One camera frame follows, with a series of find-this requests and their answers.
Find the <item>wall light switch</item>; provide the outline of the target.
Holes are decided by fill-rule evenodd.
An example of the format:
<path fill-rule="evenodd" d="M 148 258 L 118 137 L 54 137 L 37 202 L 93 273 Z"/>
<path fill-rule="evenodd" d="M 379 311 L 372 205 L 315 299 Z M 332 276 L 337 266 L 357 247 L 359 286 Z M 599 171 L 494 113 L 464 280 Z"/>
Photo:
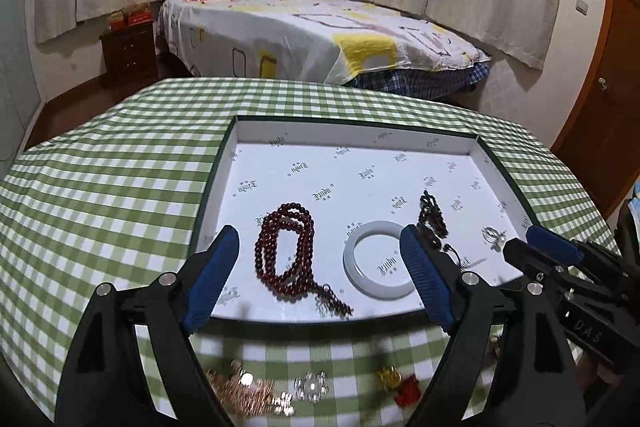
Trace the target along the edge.
<path fill-rule="evenodd" d="M 588 14 L 589 6 L 585 1 L 576 0 L 575 9 L 582 15 Z"/>

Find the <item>small silver cluster brooch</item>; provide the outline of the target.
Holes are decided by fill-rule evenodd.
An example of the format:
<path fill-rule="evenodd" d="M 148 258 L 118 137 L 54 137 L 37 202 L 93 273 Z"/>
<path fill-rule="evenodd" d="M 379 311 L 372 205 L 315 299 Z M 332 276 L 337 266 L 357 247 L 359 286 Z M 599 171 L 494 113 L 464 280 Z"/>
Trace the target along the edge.
<path fill-rule="evenodd" d="M 273 414 L 291 417 L 295 414 L 293 396 L 285 391 L 271 397 L 271 410 Z"/>

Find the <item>bed with patterned sheet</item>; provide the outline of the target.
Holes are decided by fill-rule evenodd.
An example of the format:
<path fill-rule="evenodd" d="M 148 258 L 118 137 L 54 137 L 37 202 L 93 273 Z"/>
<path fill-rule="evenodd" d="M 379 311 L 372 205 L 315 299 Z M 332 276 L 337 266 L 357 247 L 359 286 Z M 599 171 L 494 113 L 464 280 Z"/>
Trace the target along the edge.
<path fill-rule="evenodd" d="M 352 0 L 166 0 L 158 38 L 194 77 L 296 80 L 437 100 L 491 58 L 428 20 Z"/>

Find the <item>red boxes on nightstand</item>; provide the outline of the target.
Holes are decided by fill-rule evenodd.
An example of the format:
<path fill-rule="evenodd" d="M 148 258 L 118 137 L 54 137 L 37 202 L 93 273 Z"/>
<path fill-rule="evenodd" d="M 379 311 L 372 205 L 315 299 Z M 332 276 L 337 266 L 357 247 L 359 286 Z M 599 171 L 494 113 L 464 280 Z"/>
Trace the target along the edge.
<path fill-rule="evenodd" d="M 152 22 L 151 5 L 149 2 L 143 2 L 126 6 L 126 8 L 111 12 L 107 20 L 111 31 Z"/>

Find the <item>white jade bangle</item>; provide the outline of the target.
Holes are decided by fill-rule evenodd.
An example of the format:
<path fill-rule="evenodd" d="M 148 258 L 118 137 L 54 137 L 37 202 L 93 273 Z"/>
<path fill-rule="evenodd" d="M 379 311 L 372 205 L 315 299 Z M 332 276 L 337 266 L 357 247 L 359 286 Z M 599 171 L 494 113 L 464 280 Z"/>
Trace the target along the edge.
<path fill-rule="evenodd" d="M 399 300 L 411 295 L 414 285 L 399 251 L 402 226 L 370 221 L 348 234 L 343 268 L 357 291 L 372 299 Z"/>

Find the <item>gold charm red tassel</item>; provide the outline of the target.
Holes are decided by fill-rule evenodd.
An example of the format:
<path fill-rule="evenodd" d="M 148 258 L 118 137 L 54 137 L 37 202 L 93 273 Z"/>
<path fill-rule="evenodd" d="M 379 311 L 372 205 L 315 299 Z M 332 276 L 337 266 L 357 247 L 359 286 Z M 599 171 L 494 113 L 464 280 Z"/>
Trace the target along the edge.
<path fill-rule="evenodd" d="M 385 366 L 376 373 L 383 389 L 394 396 L 394 402 L 401 409 L 417 405 L 422 398 L 416 375 L 404 377 L 395 366 Z"/>

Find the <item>green jewelry tray box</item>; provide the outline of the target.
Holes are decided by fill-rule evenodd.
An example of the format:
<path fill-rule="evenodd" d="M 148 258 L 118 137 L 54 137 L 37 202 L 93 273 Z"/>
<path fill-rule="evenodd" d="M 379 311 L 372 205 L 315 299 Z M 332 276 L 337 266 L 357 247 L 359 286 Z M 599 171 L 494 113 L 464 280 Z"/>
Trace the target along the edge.
<path fill-rule="evenodd" d="M 370 221 L 416 222 L 430 194 L 448 230 L 451 257 L 492 286 L 518 270 L 502 257 L 537 217 L 514 180 L 473 133 L 346 120 L 236 116 L 222 139 L 194 225 L 190 248 L 205 251 L 225 226 L 239 233 L 238 260 L 213 317 L 259 324 L 333 324 L 315 295 L 288 301 L 255 271 L 262 220 L 287 202 L 314 220 L 312 272 L 352 308 L 356 321 L 421 312 L 421 299 L 372 299 L 352 286 L 343 268 L 348 234 Z"/>

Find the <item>wooden door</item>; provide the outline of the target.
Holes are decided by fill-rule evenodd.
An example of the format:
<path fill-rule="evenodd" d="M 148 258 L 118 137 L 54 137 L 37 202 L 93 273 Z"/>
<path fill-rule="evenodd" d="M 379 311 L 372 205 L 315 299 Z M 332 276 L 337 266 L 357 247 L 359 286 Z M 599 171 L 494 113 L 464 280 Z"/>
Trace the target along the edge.
<path fill-rule="evenodd" d="M 605 218 L 639 178 L 639 0 L 605 0 L 582 90 L 552 153 Z"/>

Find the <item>silver flower brooch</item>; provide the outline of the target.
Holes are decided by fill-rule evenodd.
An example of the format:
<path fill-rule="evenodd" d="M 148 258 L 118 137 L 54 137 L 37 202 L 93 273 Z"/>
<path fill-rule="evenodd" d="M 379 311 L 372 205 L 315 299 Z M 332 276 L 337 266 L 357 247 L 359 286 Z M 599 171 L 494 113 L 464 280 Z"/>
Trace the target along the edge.
<path fill-rule="evenodd" d="M 318 403 L 329 392 L 326 373 L 306 373 L 294 381 L 294 397 L 297 401 Z"/>

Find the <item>dark wooden nightstand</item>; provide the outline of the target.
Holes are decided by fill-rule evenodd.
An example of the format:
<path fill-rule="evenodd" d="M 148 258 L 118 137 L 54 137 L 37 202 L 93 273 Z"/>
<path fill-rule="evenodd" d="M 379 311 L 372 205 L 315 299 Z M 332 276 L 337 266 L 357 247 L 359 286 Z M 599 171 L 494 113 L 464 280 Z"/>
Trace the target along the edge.
<path fill-rule="evenodd" d="M 134 24 L 100 35 L 105 72 L 114 83 L 157 79 L 153 23 Z"/>

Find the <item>glass wardrobe door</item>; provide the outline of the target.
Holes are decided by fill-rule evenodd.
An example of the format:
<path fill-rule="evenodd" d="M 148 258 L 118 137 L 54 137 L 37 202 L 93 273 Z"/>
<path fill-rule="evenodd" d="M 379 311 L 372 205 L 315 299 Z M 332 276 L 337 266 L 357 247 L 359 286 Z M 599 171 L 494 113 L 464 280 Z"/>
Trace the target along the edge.
<path fill-rule="evenodd" d="M 20 155 L 41 98 L 30 60 L 25 0 L 1 0 L 0 157 L 5 176 Z"/>

